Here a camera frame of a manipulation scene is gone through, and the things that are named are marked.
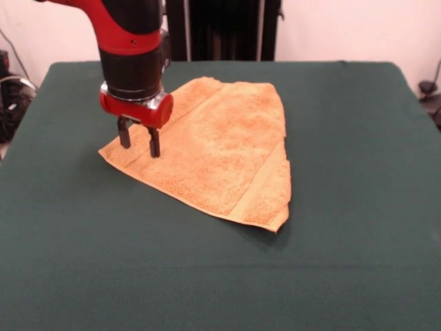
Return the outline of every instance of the white wall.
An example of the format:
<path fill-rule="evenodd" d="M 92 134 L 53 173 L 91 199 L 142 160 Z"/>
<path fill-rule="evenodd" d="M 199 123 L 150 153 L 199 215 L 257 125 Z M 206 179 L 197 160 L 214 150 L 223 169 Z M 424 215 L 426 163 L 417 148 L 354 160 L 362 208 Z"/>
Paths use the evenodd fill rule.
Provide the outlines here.
<path fill-rule="evenodd" d="M 278 61 L 392 61 L 416 90 L 441 57 L 439 0 L 283 0 L 283 9 Z M 36 83 L 55 61 L 99 58 L 90 22 L 74 8 L 0 0 L 0 27 Z M 1 38 L 0 47 L 6 48 Z"/>
<path fill-rule="evenodd" d="M 283 0 L 276 59 L 392 61 L 416 91 L 441 57 L 440 0 Z"/>

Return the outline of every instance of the black cable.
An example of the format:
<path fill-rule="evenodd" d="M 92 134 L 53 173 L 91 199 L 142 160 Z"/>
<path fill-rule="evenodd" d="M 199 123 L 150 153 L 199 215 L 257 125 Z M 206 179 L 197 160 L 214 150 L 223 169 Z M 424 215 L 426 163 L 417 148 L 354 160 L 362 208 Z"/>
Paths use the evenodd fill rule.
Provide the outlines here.
<path fill-rule="evenodd" d="M 17 50 L 15 49 L 14 44 L 11 42 L 11 40 L 9 40 L 9 38 L 6 36 L 6 34 L 3 32 L 3 30 L 0 28 L 0 34 L 1 36 L 6 40 L 7 43 L 9 43 L 9 46 L 11 46 L 12 51 L 14 52 L 15 57 L 17 58 L 17 61 L 19 62 L 21 69 L 23 70 L 25 76 L 27 79 L 29 78 L 28 72 L 26 71 L 25 66 L 23 65 L 23 62 L 21 62 L 21 59 L 19 57 L 19 53 L 17 53 Z"/>
<path fill-rule="evenodd" d="M 8 143 L 14 137 L 33 97 L 18 79 L 1 83 L 3 102 L 0 103 L 0 144 Z"/>
<path fill-rule="evenodd" d="M 436 83 L 438 80 L 438 77 L 440 76 L 440 69 L 441 69 L 441 59 L 438 62 L 438 66 L 436 68 L 435 78 L 433 79 L 433 82 Z"/>

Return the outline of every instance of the cable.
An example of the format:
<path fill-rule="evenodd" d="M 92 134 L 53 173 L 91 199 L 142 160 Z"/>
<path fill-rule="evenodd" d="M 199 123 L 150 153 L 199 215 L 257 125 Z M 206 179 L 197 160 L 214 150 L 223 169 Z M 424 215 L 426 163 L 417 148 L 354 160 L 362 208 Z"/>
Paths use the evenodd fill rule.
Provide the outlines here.
<path fill-rule="evenodd" d="M 33 82 L 31 82 L 29 79 L 26 79 L 25 77 L 18 76 L 18 75 L 3 77 L 2 79 L 0 79 L 0 85 L 3 82 L 5 82 L 5 81 L 10 81 L 10 80 L 13 80 L 13 79 L 20 81 L 23 85 L 28 86 L 34 92 L 38 92 L 39 91 L 38 87 Z"/>
<path fill-rule="evenodd" d="M 441 59 L 439 60 L 438 66 L 436 68 L 435 78 L 433 79 L 434 83 L 436 83 L 436 81 L 438 80 L 438 77 L 440 76 L 440 69 L 441 69 Z"/>
<path fill-rule="evenodd" d="M 10 142 L 19 127 L 29 105 L 33 100 L 33 93 L 24 90 L 27 87 L 23 81 L 27 79 L 20 76 L 9 76 L 8 79 L 0 79 L 2 95 L 6 96 L 3 99 L 3 105 L 0 105 L 0 144 Z"/>
<path fill-rule="evenodd" d="M 11 42 L 11 40 L 9 40 L 9 38 L 6 36 L 6 34 L 3 32 L 3 30 L 0 28 L 0 34 L 1 36 L 6 40 L 7 43 L 9 43 L 9 46 L 11 46 L 12 51 L 14 52 L 15 57 L 17 58 L 17 61 L 19 62 L 21 69 L 23 70 L 25 76 L 27 79 L 29 79 L 29 74 L 26 71 L 25 66 L 23 65 L 23 62 L 21 62 L 21 59 L 19 57 L 19 54 L 17 53 L 17 50 L 15 49 L 14 44 Z"/>

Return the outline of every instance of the green tablecloth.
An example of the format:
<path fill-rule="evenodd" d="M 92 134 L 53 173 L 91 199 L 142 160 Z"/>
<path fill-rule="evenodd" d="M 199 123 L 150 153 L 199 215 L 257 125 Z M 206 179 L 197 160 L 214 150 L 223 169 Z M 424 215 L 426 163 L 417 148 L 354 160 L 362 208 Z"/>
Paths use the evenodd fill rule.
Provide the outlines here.
<path fill-rule="evenodd" d="M 0 330 L 441 330 L 441 136 L 399 69 L 173 63 L 164 83 L 203 75 L 283 100 L 280 233 L 104 162 L 101 68 L 56 64 L 0 167 Z"/>

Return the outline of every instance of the folded towel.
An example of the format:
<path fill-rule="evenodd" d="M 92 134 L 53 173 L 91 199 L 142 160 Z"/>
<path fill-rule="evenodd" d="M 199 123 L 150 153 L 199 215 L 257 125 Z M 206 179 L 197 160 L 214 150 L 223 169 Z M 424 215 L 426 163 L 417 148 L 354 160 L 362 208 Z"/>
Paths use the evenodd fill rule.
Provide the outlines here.
<path fill-rule="evenodd" d="M 194 79 L 173 93 L 161 157 L 148 132 L 132 125 L 132 147 L 119 138 L 99 150 L 112 166 L 202 212 L 277 232 L 289 216 L 291 171 L 285 113 L 269 83 Z"/>

